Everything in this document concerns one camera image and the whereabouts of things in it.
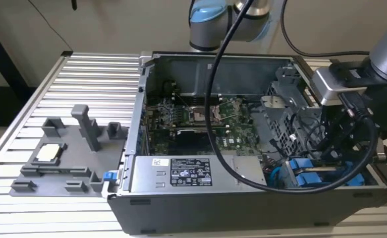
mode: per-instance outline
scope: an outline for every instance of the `blue connector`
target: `blue connector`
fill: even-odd
[[[115,182],[116,181],[116,176],[117,176],[116,172],[104,172],[103,173],[103,180]]]

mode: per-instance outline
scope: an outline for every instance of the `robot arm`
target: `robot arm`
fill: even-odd
[[[229,30],[245,0],[236,0],[227,6],[225,0],[199,0],[191,11],[189,45],[196,51],[213,51]],[[268,0],[255,0],[249,7],[232,40],[253,41],[264,36],[269,19]]]

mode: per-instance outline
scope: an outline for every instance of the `white component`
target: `white component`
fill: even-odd
[[[291,138],[292,141],[297,139],[295,134],[291,134],[288,137]]]
[[[59,144],[43,145],[36,155],[37,161],[49,162],[51,160],[53,160],[59,150],[60,150]]]
[[[160,159],[160,158],[152,159],[152,166],[168,166],[168,164],[169,164],[169,159]]]

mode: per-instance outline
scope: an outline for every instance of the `motherboard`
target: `motherboard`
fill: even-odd
[[[209,115],[220,150],[235,151],[237,156],[260,155],[259,136],[245,99],[221,95],[217,98]],[[151,155],[213,153],[205,130],[204,107],[195,105],[195,101],[200,99],[175,95],[147,107]]]

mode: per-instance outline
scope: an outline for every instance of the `barcode sticker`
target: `barcode sticker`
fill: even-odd
[[[152,159],[152,166],[168,166],[168,164],[169,159],[159,159],[159,158]]]

